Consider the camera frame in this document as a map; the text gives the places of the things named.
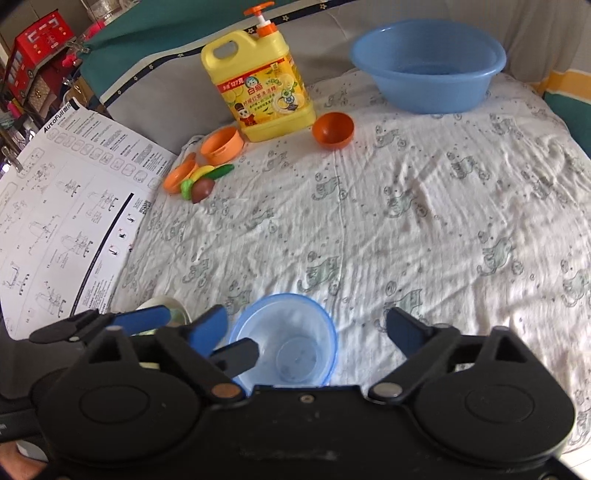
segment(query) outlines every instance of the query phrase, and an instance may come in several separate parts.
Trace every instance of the light blue plastic bowl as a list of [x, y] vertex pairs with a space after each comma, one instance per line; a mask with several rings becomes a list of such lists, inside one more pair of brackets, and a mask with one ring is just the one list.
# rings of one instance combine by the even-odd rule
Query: light blue plastic bowl
[[240, 315], [229, 341], [243, 338], [259, 346], [256, 366], [237, 377], [249, 392], [255, 385], [327, 385], [335, 369], [335, 326], [308, 297], [280, 293], [256, 301]]
[[392, 105], [413, 113], [460, 113], [485, 98], [506, 64], [489, 34], [446, 20], [407, 20], [373, 30], [351, 49]]

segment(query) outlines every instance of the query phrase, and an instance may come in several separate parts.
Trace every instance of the orange pump head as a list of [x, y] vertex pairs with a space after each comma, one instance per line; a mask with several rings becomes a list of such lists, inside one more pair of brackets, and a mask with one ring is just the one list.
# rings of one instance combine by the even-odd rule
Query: orange pump head
[[244, 14], [248, 17], [249, 15], [255, 15], [256, 19], [258, 20], [258, 25], [256, 26], [256, 33], [260, 37], [266, 37], [267, 35], [271, 35], [277, 31], [277, 26], [269, 21], [265, 20], [262, 16], [262, 11], [267, 8], [275, 5], [275, 2], [265, 2], [264, 4], [259, 4], [254, 7], [250, 7], [248, 10], [244, 12]]

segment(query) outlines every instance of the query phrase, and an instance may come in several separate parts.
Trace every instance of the red toy truck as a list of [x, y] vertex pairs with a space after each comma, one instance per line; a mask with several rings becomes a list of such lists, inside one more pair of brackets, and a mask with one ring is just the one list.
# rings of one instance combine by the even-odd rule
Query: red toy truck
[[4, 82], [19, 102], [23, 103], [27, 98], [37, 72], [66, 48], [66, 42], [75, 39], [74, 32], [57, 10], [36, 21], [16, 37]]

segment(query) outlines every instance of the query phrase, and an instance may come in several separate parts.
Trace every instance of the screw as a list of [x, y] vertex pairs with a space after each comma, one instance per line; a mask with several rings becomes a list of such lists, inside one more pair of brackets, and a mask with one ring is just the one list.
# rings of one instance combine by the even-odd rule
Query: screw
[[374, 386], [374, 394], [382, 398], [396, 398], [402, 394], [403, 390], [397, 383], [382, 382]]
[[300, 401], [302, 403], [312, 403], [315, 400], [314, 395], [302, 395]]
[[240, 393], [242, 393], [241, 388], [234, 383], [218, 383], [212, 388], [212, 394], [224, 400], [237, 397]]

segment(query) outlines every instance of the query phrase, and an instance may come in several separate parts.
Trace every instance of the qr code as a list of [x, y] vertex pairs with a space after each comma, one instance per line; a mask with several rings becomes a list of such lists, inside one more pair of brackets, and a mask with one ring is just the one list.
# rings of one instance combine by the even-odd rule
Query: qr code
[[152, 206], [152, 202], [150, 202], [149, 200], [144, 200], [144, 204], [139, 208], [139, 212], [142, 215], [145, 215], [146, 213], [148, 213], [148, 210], [150, 209], [151, 206]]

